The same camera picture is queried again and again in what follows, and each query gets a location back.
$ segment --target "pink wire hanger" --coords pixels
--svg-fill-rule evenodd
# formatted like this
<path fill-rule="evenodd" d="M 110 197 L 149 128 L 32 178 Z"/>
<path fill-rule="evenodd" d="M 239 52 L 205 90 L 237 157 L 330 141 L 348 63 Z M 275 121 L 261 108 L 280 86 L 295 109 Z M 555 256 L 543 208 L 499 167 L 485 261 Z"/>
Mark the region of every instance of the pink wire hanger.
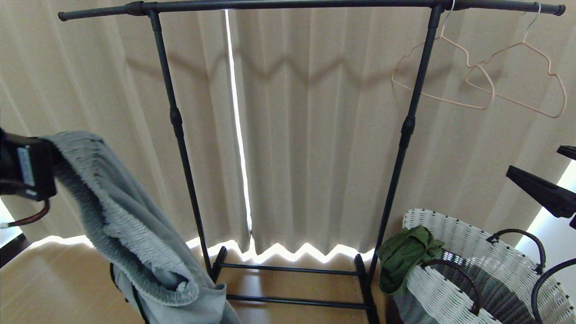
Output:
<path fill-rule="evenodd" d="M 430 95 L 430 94 L 424 93 L 424 92 L 422 92 L 422 95 L 423 95 L 423 96 L 430 97 L 430 98 L 433 98 L 433 99 L 436 99 L 436 100 L 440 100 L 440 101 L 443 101 L 443 102 L 446 102 L 446 103 L 455 104 L 455 105 L 457 105 L 457 106 L 462 106 L 462 107 L 467 107 L 467 108 L 484 110 L 484 109 L 486 109 L 486 108 L 488 108 L 488 107 L 490 106 L 490 104 L 492 103 L 492 101 L 494 101 L 494 96 L 496 95 L 496 91 L 495 91 L 495 89 L 494 89 L 494 83 L 492 82 L 492 79 L 490 78 L 490 76 L 488 75 L 488 73 L 486 73 L 486 71 L 484 70 L 484 68 L 481 67 L 480 65 L 478 65 L 478 64 L 476 64 L 476 65 L 470 65 L 470 54 L 468 53 L 468 51 L 467 51 L 464 47 L 456 44 L 455 42 L 453 42 L 452 40 L 450 40 L 450 39 L 446 38 L 446 36 L 444 36 L 444 29 L 445 29 L 445 27 L 446 27 L 446 20 L 448 20 L 448 17 L 450 17 L 450 14 L 452 13 L 452 10 L 454 9 L 454 5 L 455 5 L 455 4 L 456 4 L 456 0 L 452 0 L 452 8 L 450 9 L 450 11 L 448 12 L 448 15 L 447 15 L 446 18 L 444 19 L 444 23 L 442 24 L 442 29 L 441 29 L 441 32 L 440 32 L 440 36 L 439 36 L 439 37 L 436 37 L 434 40 L 442 39 L 442 40 L 446 41 L 447 43 L 455 46 L 456 48 L 458 48 L 458 49 L 461 50 L 462 52 L 464 52 L 464 54 L 466 54 L 466 66 L 470 69 L 470 71 L 472 71 L 472 70 L 475 69 L 475 68 L 480 69 L 480 71 L 482 71 L 482 73 L 483 73 L 484 76 L 486 77 L 486 80 L 488 80 L 488 83 L 490 83 L 491 91 L 482 89 L 482 88 L 480 88 L 480 87 L 478 87 L 478 86 L 476 86 L 476 85 L 473 85 L 473 86 L 476 87 L 476 88 L 479 88 L 480 90 L 483 90 L 483 91 L 485 91 L 485 92 L 491 93 L 492 96 L 490 96 L 490 101 L 489 101 L 486 105 L 484 105 L 484 106 L 475 106 L 475 105 L 471 105 L 471 104 L 460 103 L 460 102 L 457 102 L 457 101 L 440 98 L 440 97 L 433 96 L 433 95 Z M 394 67 L 394 72 L 392 72 L 392 82 L 394 82 L 395 84 L 398 84 L 399 86 L 402 86 L 403 88 L 406 88 L 406 89 L 412 90 L 412 91 L 414 90 L 414 88 L 412 88 L 412 87 L 410 87 L 410 86 L 407 86 L 407 85 L 405 85 L 405 84 L 402 84 L 402 83 L 396 81 L 396 80 L 394 79 L 394 75 L 396 74 L 396 71 L 398 71 L 398 67 L 400 66 L 400 64 L 402 63 L 402 61 L 404 61 L 404 59 L 409 58 L 410 56 L 412 56 L 412 53 L 414 52 L 414 50 L 416 50 L 416 49 L 417 49 L 418 47 L 420 47 L 420 46 L 424 46 L 424 43 L 420 43 L 420 44 L 414 46 L 414 47 L 410 50 L 410 53 L 409 53 L 408 55 L 403 56 L 403 57 L 398 61 L 398 63 L 396 64 L 396 67 Z"/>
<path fill-rule="evenodd" d="M 500 95 L 500 94 L 498 94 L 498 93 L 496 93 L 496 95 L 497 95 L 498 97 L 500 97 L 500 98 L 506 99 L 506 100 L 508 100 L 508 101 L 511 101 L 511 102 L 513 102 L 513 103 L 516 103 L 516 104 L 519 104 L 519 105 L 521 105 L 521 106 L 523 106 L 523 107 L 526 107 L 526 108 L 528 108 L 528 109 L 530 109 L 530 110 L 536 111 L 536 112 L 538 112 L 538 113 L 540 113 L 540 114 L 542 114 L 542 115 L 544 115 L 544 116 L 547 116 L 547 117 L 550 117 L 550 118 L 558 118 L 562 113 L 564 113 L 564 110 L 566 109 L 566 103 L 567 103 L 567 101 L 568 101 L 568 98 L 567 98 L 567 96 L 566 96 L 566 88 L 564 87 L 564 83 L 562 82 L 562 78 L 560 78 L 560 76 L 557 75 L 556 73 L 552 73 L 552 60 L 550 60 L 550 57 L 548 57 L 548 55 L 546 55 L 545 53 L 541 52 L 540 50 L 538 50 L 538 49 L 535 48 L 534 46 L 531 46 L 530 44 L 526 43 L 526 37 L 528 36 L 528 31 L 530 30 L 530 27 L 532 26 L 532 24 L 534 24 L 534 22 L 535 22 L 536 19 L 538 18 L 538 15 L 540 14 L 540 11 L 541 11 L 541 9 L 542 9 L 542 5 L 541 5 L 539 2 L 536 2 L 536 3 L 538 3 L 538 13 L 537 13 L 536 16 L 534 17 L 534 20 L 532 20 L 532 22 L 531 22 L 531 23 L 528 25 L 528 27 L 526 28 L 526 33 L 524 34 L 524 38 L 522 39 L 522 41 L 519 42 L 519 43 L 510 45 L 510 46 L 508 46 L 508 47 L 506 47 L 506 48 L 504 48 L 504 49 L 502 49 L 502 50 L 497 51 L 496 53 L 492 54 L 492 56 L 491 56 L 488 60 L 482 61 L 482 62 L 478 63 L 478 65 L 476 65 L 476 66 L 480 67 L 481 64 L 488 64 L 488 63 L 490 63 L 490 61 L 491 61 L 496 55 L 498 55 L 498 54 L 500 54 L 500 53 L 502 53 L 502 52 L 504 52 L 504 51 L 507 51 L 507 50 L 509 50 L 509 49 L 511 49 L 511 48 L 513 48 L 513 47 L 517 47 L 517 46 L 526 46 L 526 47 L 528 47 L 530 50 L 536 52 L 537 54 L 539 54 L 540 56 L 542 56 L 543 58 L 545 58 L 546 61 L 548 61 L 548 75 L 551 76 L 551 77 L 555 77 L 555 78 L 558 80 L 558 84 L 560 84 L 560 89 L 562 90 L 562 96 L 564 97 L 564 104 L 562 105 L 562 108 L 560 109 L 560 112 L 559 112 L 558 114 L 556 114 L 556 115 L 551 115 L 551 114 L 548 114 L 548 113 L 546 113 L 546 112 L 544 112 L 544 111 L 542 111 L 542 110 L 540 110 L 540 109 L 534 108 L 534 107 L 529 106 L 529 105 L 524 104 L 524 103 L 521 103 L 521 102 L 518 101 L 518 100 L 514 100 L 514 99 L 512 99 L 512 98 L 509 98 L 509 97 Z M 477 89 L 480 89 L 480 90 L 482 90 L 482 91 L 485 91 L 485 92 L 490 93 L 489 90 L 486 90 L 486 89 L 484 89 L 484 88 L 481 88 L 481 87 L 479 87 L 479 86 L 471 83 L 471 82 L 468 80 L 468 79 L 469 79 L 469 76 L 470 76 L 470 74 L 472 73 L 473 70 L 474 70 L 474 68 L 472 68 L 472 69 L 468 72 L 468 74 L 466 75 L 466 83 L 467 83 L 467 84 L 470 84 L 471 86 L 474 86 L 474 87 L 477 88 Z"/>

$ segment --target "green cloth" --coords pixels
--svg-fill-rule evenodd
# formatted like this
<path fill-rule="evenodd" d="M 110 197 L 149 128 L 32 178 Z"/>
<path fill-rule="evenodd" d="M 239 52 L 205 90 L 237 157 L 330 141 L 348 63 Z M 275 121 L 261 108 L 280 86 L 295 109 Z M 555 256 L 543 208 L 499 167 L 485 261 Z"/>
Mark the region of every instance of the green cloth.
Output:
<path fill-rule="evenodd" d="M 386 240 L 376 252 L 381 266 L 380 290 L 390 295 L 403 293 L 408 272 L 421 262 L 440 258 L 443 245 L 422 225 L 403 228 Z"/>

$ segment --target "clothes rack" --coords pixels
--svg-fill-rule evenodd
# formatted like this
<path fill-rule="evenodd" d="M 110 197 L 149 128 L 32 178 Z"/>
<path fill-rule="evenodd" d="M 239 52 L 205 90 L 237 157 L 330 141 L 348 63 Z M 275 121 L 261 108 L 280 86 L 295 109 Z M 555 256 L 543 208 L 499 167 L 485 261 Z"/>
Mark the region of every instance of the clothes rack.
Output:
<path fill-rule="evenodd" d="M 256 269 L 256 270 L 275 270 L 287 272 L 305 272 L 305 273 L 323 273 L 331 275 L 344 275 L 358 277 L 363 302 L 362 303 L 349 303 L 349 302 L 333 302 L 325 300 L 312 300 L 312 299 L 297 299 L 297 298 L 279 298 L 279 297 L 260 297 L 260 296 L 244 296 L 244 295 L 228 295 L 229 300 L 243 300 L 249 302 L 272 302 L 284 304 L 299 304 L 309 306 L 324 306 L 336 308 L 352 308 L 365 310 L 370 324 L 379 324 L 376 305 L 372 297 L 370 289 L 374 272 L 376 271 L 377 256 L 376 250 L 382 244 L 386 225 L 392 210 L 392 204 L 396 194 L 396 188 L 400 179 L 404 157 L 410 143 L 410 138 L 414 132 L 416 122 L 416 109 L 418 108 L 418 101 L 422 93 L 422 86 L 426 77 L 426 70 L 430 62 L 430 55 L 436 37 L 436 30 L 439 25 L 440 15 L 444 10 L 452 8 L 452 0 L 195 0 L 195 1 L 181 1 L 181 2 L 131 2 L 124 6 L 105 7 L 97 9 L 79 10 L 74 12 L 60 12 L 58 17 L 62 21 L 88 18 L 88 17 L 102 17 L 113 16 L 120 14 L 128 14 L 131 16 L 148 16 L 150 19 L 152 30 L 156 39 L 156 46 L 158 56 L 160 58 L 160 65 L 162 68 L 162 75 L 164 76 L 164 83 L 168 95 L 168 103 L 170 109 L 170 121 L 174 128 L 182 165 L 184 167 L 184 174 L 190 200 L 192 203 L 192 210 L 194 211 L 194 218 L 196 227 L 198 228 L 198 235 L 200 237 L 200 245 L 204 257 L 206 269 L 211 278 L 216 282 L 218 275 L 222 268 L 240 268 L 240 269 Z M 196 190 L 194 187 L 194 180 L 190 169 L 190 161 L 186 150 L 184 129 L 182 127 L 182 117 L 180 110 L 176 104 L 176 97 L 172 85 L 172 78 L 170 77 L 170 70 L 168 66 L 168 58 L 166 57 L 166 48 L 164 47 L 164 40 L 162 37 L 162 27 L 160 24 L 160 13 L 164 12 L 184 12 L 184 11 L 203 11 L 203 10 L 224 10 L 224 9 L 288 9 L 288 8 L 316 8 L 316 7 L 429 7 L 431 8 L 430 18 L 428 23 L 428 31 L 426 33 L 426 40 L 420 59 L 418 74 L 414 84 L 414 91 L 408 114 L 404 120 L 401 128 L 401 137 L 399 142 L 398 153 L 392 172 L 390 185 L 388 188 L 388 195 L 384 205 L 384 211 L 378 229 L 378 238 L 375 245 L 374 255 L 370 264 L 369 271 L 366 271 L 364 262 L 358 254 L 354 258 L 356 271 L 340 271 L 340 270 L 321 270 L 321 269 L 306 269 L 306 268 L 287 268 L 276 266 L 262 266 L 262 265 L 242 265 L 226 263 L 227 250 L 222 247 L 213 264 L 210 263 L 208 250 L 206 246 L 206 239 L 202 219 L 200 217 L 200 209 L 198 207 L 198 199 L 196 197 Z M 521 12 L 539 12 L 545 14 L 553 14 L 556 16 L 562 15 L 566 11 L 564 5 L 548 5 L 538 4 L 537 2 L 520 2 L 508 0 L 456 0 L 453 10 L 464 10 L 469 8 L 482 8 L 482 9 L 496 9 L 496 10 L 513 10 Z"/>

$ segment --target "curtain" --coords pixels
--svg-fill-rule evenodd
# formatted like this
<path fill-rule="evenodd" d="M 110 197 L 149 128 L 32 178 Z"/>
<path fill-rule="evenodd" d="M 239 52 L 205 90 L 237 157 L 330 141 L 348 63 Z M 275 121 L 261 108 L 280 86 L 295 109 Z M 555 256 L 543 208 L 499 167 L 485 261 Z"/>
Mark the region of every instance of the curtain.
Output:
<path fill-rule="evenodd" d="M 123 5 L 120 0 L 1 3 L 2 127 L 22 135 L 99 134 L 182 237 L 197 237 L 150 21 L 57 18 L 59 11 Z M 161 21 L 207 242 L 233 239 L 245 250 L 224 13 L 165 13 Z M 71 196 L 60 185 L 58 193 L 47 217 L 22 227 L 29 239 L 83 233 Z M 38 210 L 24 199 L 2 199 L 15 218 Z"/>
<path fill-rule="evenodd" d="M 257 253 L 276 242 L 292 252 L 306 242 L 325 254 L 336 244 L 373 248 L 411 96 L 392 86 L 391 74 L 423 41 L 429 13 L 410 8 L 231 13 Z M 528 36 L 563 77 L 569 101 L 560 118 L 500 98 L 485 111 L 421 98 L 387 236 L 411 208 L 437 210 L 491 232 L 529 226 L 539 206 L 505 174 L 513 164 L 555 183 L 569 162 L 555 151 L 576 140 L 574 13 L 570 7 L 561 17 L 541 14 Z M 469 49 L 474 64 L 520 42 L 533 18 L 495 10 L 454 12 L 446 36 Z M 397 78 L 405 84 L 413 86 L 421 52 L 400 65 Z M 554 113 L 562 96 L 546 68 L 537 54 L 515 48 L 495 58 L 487 71 L 498 93 Z M 425 91 L 485 103 L 489 95 L 463 82 L 467 72 L 464 55 L 437 42 Z M 481 82 L 475 74 L 472 79 Z"/>

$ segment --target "white woven basket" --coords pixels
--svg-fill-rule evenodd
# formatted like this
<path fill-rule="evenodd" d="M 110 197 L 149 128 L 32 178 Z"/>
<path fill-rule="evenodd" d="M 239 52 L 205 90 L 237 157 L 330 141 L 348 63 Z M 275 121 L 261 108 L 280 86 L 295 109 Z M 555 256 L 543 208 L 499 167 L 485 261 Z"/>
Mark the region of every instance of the white woven basket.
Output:
<path fill-rule="evenodd" d="M 499 282 L 517 296 L 515 304 L 506 304 L 507 300 L 497 300 L 498 294 L 485 293 L 484 305 L 501 305 L 507 316 L 514 316 L 513 305 L 518 306 L 521 302 L 523 309 L 531 310 L 530 296 L 536 280 L 540 277 L 535 273 L 536 263 L 519 251 L 503 242 L 487 242 L 491 235 L 483 230 L 466 224 L 456 218 L 425 209 L 413 209 L 404 215 L 403 226 L 412 228 L 418 225 L 425 226 L 434 235 L 435 239 L 446 243 L 444 249 L 450 251 L 456 258 L 462 259 L 466 266 L 475 267 L 482 273 L 487 273 L 492 282 Z M 484 292 L 494 287 L 482 287 Z M 408 275 L 408 290 L 413 296 L 399 296 L 394 300 L 402 313 L 408 316 L 410 305 L 417 299 L 418 307 L 424 309 L 438 323 L 499 323 L 492 318 L 486 310 L 481 310 L 480 316 L 476 317 L 468 311 L 472 301 L 462 292 L 461 287 L 456 287 L 452 282 L 438 271 L 428 267 L 422 269 L 415 267 Z M 574 307 L 568 296 L 564 293 L 559 283 L 550 278 L 542 286 L 538 300 L 540 315 L 546 324 L 576 324 Z M 420 321 L 434 323 L 420 318 Z"/>

